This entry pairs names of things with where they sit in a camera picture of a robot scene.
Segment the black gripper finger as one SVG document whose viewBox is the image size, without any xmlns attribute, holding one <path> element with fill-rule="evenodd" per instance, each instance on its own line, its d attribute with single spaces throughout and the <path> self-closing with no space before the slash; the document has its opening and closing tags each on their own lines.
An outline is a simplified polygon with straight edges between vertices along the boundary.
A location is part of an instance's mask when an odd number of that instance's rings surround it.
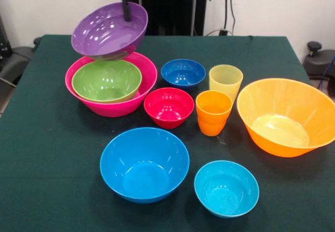
<svg viewBox="0 0 335 232">
<path fill-rule="evenodd" d="M 129 7 L 129 0 L 121 0 L 122 1 L 122 8 L 124 12 L 124 20 L 125 21 L 131 21 L 131 12 Z"/>
</svg>

